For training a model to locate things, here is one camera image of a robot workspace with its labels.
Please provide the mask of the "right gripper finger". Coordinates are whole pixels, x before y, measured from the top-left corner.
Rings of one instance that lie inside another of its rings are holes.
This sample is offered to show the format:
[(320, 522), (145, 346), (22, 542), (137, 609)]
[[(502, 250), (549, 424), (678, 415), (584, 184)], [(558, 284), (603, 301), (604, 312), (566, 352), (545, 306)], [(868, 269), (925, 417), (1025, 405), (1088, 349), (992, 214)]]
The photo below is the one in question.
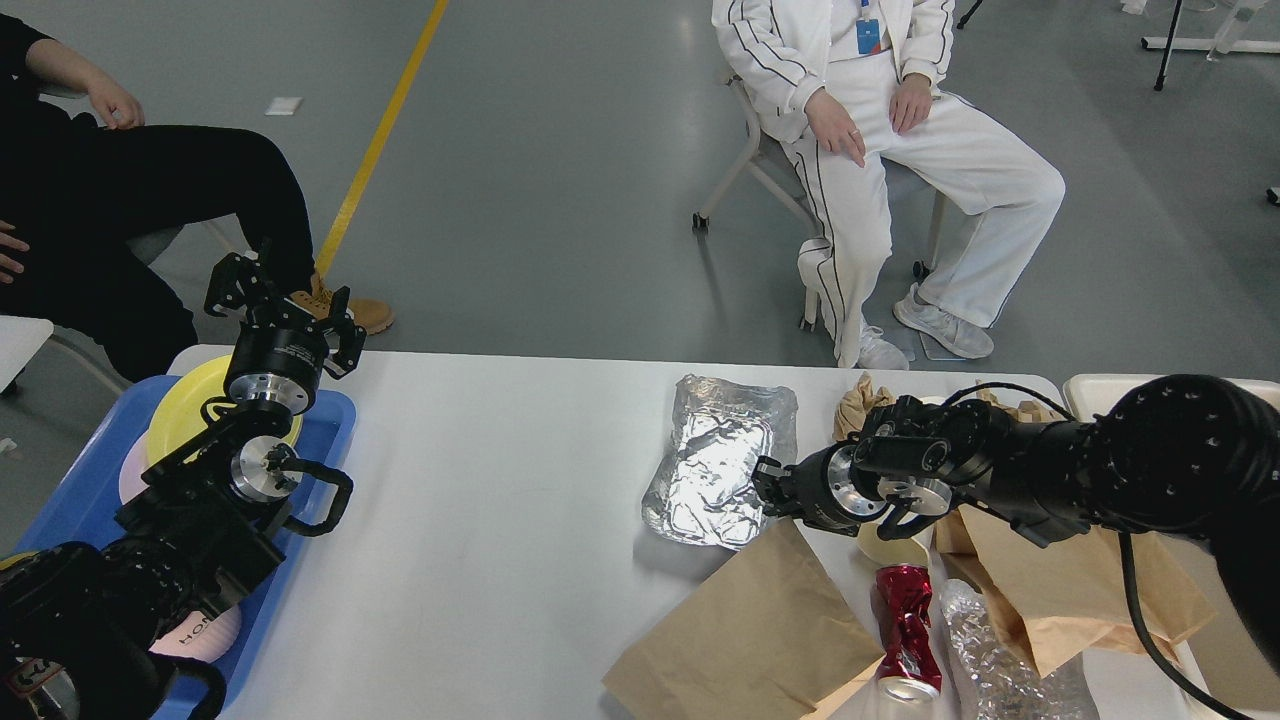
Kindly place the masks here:
[(773, 457), (759, 457), (751, 471), (751, 486), (765, 516), (804, 518), (805, 509), (791, 466)]

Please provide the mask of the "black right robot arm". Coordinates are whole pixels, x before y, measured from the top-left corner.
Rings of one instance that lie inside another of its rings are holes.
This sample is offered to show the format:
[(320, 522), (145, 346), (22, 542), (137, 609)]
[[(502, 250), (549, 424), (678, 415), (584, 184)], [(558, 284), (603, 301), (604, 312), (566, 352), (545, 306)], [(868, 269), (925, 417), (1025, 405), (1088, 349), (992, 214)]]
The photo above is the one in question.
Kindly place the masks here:
[(1212, 375), (1162, 375), (1129, 389), (1106, 415), (1019, 421), (960, 389), (933, 404), (902, 396), (861, 429), (796, 465), (759, 457), (751, 483), (771, 518), (854, 537), (916, 536), (969, 505), (1044, 548), (1105, 527), (1120, 534), (1132, 624), (1148, 656), (1222, 717), (1242, 712), (1197, 688), (1156, 648), (1142, 616), (1133, 536), (1156, 532), (1212, 555), (1242, 624), (1277, 665), (1277, 410)]

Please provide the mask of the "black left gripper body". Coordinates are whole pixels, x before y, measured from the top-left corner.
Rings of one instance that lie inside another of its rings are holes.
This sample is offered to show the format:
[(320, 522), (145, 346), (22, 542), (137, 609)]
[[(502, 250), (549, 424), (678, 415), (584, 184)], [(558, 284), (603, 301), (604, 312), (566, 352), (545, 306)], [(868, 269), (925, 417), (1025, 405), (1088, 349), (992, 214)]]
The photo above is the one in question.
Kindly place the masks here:
[(307, 331), (242, 325), (224, 375), (224, 395), (238, 404), (271, 401), (301, 415), (315, 404), (328, 354), (323, 337)]

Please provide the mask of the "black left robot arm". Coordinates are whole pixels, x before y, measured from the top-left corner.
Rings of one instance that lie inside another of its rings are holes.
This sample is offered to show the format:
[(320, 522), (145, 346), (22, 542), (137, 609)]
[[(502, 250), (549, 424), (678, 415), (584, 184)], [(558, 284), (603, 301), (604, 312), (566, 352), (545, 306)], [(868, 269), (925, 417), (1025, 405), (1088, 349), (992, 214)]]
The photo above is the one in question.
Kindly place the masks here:
[(228, 684), (209, 661), (154, 644), (192, 612), (219, 618), (285, 561), (275, 534), (319, 537), (355, 484), (285, 441), (320, 379), (356, 369), (366, 331), (349, 290), (317, 318), (283, 296), (261, 264), (232, 252), (205, 309), (236, 314), (239, 337), (205, 427), (142, 475), (104, 548), (69, 541), (3, 564), (3, 716), (151, 719), (182, 676), (204, 684), (192, 719), (215, 719)]

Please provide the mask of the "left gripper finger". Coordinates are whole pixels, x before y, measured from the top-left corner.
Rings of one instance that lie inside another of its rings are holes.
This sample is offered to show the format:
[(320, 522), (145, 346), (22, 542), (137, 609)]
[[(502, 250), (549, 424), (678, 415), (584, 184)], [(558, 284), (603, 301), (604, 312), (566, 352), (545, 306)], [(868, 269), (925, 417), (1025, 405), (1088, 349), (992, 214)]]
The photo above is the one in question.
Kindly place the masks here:
[(210, 316), (234, 318), (251, 328), (297, 329), (300, 310), (270, 281), (261, 264), (229, 252), (210, 274), (204, 299)]
[(349, 310), (349, 288), (340, 287), (332, 297), (329, 314), (317, 322), (317, 331), (326, 342), (324, 372), (339, 380), (352, 373), (364, 351), (366, 331)]

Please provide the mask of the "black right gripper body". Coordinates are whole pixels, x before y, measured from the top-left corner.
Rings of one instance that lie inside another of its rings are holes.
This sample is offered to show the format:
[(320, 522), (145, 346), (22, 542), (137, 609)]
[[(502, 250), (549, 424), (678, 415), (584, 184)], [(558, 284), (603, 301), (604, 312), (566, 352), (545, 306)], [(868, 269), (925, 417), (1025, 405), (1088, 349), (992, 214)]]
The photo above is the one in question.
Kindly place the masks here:
[(876, 493), (878, 477), (861, 477), (854, 464), (856, 443), (837, 443), (795, 465), (795, 493), (808, 527), (856, 536), (861, 525), (881, 519), (890, 505)]

